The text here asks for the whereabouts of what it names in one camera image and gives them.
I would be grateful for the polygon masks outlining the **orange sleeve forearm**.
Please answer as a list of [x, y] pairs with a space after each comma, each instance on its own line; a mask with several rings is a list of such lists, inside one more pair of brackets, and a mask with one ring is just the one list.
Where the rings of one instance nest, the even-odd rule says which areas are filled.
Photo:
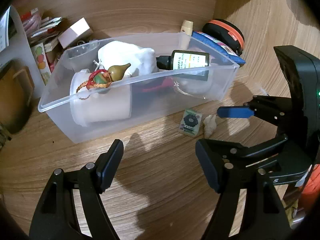
[[299, 207], [302, 207], [305, 211], [309, 211], [319, 196], [319, 187], [320, 167], [319, 164], [317, 164], [315, 165], [313, 172], [308, 179], [304, 190], [302, 191], [301, 197], [298, 202]]

